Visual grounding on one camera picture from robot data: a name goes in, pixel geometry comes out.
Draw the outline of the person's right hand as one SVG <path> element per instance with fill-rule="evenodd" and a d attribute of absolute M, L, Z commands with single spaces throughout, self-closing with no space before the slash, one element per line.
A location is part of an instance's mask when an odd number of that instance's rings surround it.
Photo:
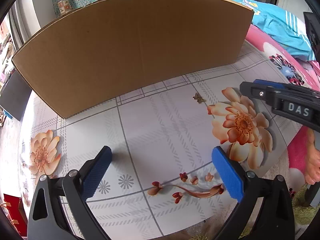
<path fill-rule="evenodd" d="M 306 150 L 305 180 L 308 184 L 314 185 L 320 181 L 320 158 L 319 150 L 315 148 L 315 135 L 313 130 L 310 128 L 307 131 Z"/>

